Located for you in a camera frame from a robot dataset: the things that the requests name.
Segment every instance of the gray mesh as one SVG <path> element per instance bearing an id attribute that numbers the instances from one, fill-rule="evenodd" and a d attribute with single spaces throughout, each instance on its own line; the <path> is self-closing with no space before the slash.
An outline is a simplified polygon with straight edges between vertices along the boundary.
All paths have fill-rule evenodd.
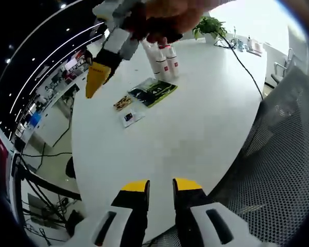
<path id="1" fill-rule="evenodd" d="M 261 103 L 231 169 L 210 196 L 280 246 L 309 212 L 309 78 L 293 69 Z M 152 247 L 181 246 L 176 228 Z"/>

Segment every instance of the potted plant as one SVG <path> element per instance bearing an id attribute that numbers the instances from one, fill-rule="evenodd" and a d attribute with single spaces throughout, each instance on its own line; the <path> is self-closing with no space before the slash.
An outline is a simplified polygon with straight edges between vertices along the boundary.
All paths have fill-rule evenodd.
<path id="1" fill-rule="evenodd" d="M 227 34 L 226 29 L 222 27 L 223 23 L 217 18 L 203 16 L 198 25 L 192 29 L 195 39 L 197 40 L 202 34 L 205 36 L 206 43 L 214 45 L 218 36 L 225 37 Z"/>

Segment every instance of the cable on floor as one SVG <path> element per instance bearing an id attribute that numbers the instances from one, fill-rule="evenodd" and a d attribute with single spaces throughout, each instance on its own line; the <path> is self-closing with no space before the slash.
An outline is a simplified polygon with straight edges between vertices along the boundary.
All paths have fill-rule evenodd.
<path id="1" fill-rule="evenodd" d="M 51 246 L 52 243 L 48 240 L 46 234 L 45 234 L 45 230 L 43 228 L 39 228 L 40 234 L 43 236 L 43 238 L 46 240 L 48 246 Z"/>
<path id="2" fill-rule="evenodd" d="M 29 232 L 31 232 L 31 233 L 33 233 L 33 234 L 35 234 L 35 235 L 38 235 L 38 236 L 44 238 L 41 234 L 39 234 L 38 231 L 36 231 L 36 230 L 34 229 L 34 227 L 33 227 L 32 225 L 30 225 L 30 224 L 27 224 L 27 225 L 24 226 L 24 229 L 28 230 Z M 56 239 L 56 238 L 49 238 L 49 237 L 46 237 L 46 238 L 49 239 L 49 240 L 54 240 L 54 241 L 59 241 L 59 242 L 66 242 L 65 240 L 60 240 L 60 239 Z"/>
<path id="3" fill-rule="evenodd" d="M 24 167 L 27 169 L 28 172 L 31 172 L 30 169 L 24 165 Z M 41 201 L 43 201 L 48 208 L 50 208 L 61 220 L 63 220 L 63 222 L 66 222 L 66 219 L 59 214 L 59 212 L 56 210 L 56 208 L 54 207 L 54 205 L 51 203 L 51 201 L 48 199 L 48 197 L 42 192 L 42 190 L 40 189 L 40 187 L 37 184 L 34 184 L 36 186 L 36 188 L 39 190 L 39 192 L 33 187 L 33 185 L 31 184 L 31 182 L 26 179 L 26 182 L 29 184 L 29 186 L 31 187 L 31 189 L 36 193 L 36 195 L 39 197 L 39 199 Z"/>
<path id="4" fill-rule="evenodd" d="M 263 100 L 263 96 L 262 96 L 261 90 L 259 89 L 259 87 L 258 87 L 258 85 L 257 85 L 257 83 L 256 83 L 256 81 L 255 81 L 255 79 L 254 79 L 254 77 L 252 76 L 251 72 L 248 71 L 248 69 L 246 69 L 246 67 L 243 65 L 243 63 L 241 62 L 241 60 L 240 60 L 239 57 L 237 56 L 236 52 L 234 51 L 233 47 L 230 45 L 229 41 L 228 41 L 225 37 L 223 37 L 220 33 L 219 33 L 219 35 L 220 35 L 220 36 L 225 40 L 225 42 L 229 45 L 230 49 L 232 50 L 233 54 L 234 54 L 235 57 L 237 58 L 238 62 L 242 65 L 242 67 L 246 70 L 246 72 L 252 77 L 252 79 L 253 79 L 253 81 L 254 81 L 254 84 L 255 84 L 255 86 L 256 86 L 256 88 L 257 88 L 257 90 L 258 90 L 258 92 L 259 92 L 259 94 L 260 94 L 260 96 L 261 96 L 261 99 Z"/>
<path id="5" fill-rule="evenodd" d="M 48 155 L 28 155 L 23 153 L 22 156 L 26 156 L 26 157 L 56 157 L 62 154 L 72 154 L 71 152 L 62 152 L 62 153 L 58 153 L 58 154 L 48 154 Z"/>

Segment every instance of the green leaves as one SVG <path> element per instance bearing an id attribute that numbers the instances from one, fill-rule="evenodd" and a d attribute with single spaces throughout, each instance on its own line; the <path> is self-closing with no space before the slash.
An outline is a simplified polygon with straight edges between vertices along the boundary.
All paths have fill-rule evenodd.
<path id="1" fill-rule="evenodd" d="M 200 36 L 199 28 L 196 28 L 196 29 L 194 28 L 193 32 L 194 32 L 194 37 L 197 40 L 199 38 L 199 36 Z"/>
<path id="2" fill-rule="evenodd" d="M 193 29 L 195 39 L 198 39 L 200 34 L 211 33 L 213 37 L 218 35 L 225 37 L 227 31 L 222 27 L 223 23 L 217 18 L 210 16 L 202 16 L 198 25 Z"/>

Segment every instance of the robotic arm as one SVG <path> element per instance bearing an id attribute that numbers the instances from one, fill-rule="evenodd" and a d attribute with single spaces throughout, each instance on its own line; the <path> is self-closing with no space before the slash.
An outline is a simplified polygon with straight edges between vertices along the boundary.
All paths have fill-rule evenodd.
<path id="1" fill-rule="evenodd" d="M 170 20 L 147 19 L 145 5 L 140 0 L 105 0 L 93 9 L 93 13 L 105 20 L 110 34 L 89 67 L 86 98 L 92 98 L 97 89 L 114 75 L 122 60 L 132 58 L 139 41 L 148 33 L 161 33 L 169 43 L 183 37 L 174 30 Z"/>
<path id="2" fill-rule="evenodd" d="M 276 247 L 249 233 L 248 224 L 220 203 L 212 202 L 200 185 L 173 179 L 176 228 L 182 247 Z M 147 228 L 150 181 L 127 184 L 111 206 L 81 221 L 65 247 L 141 247 Z"/>

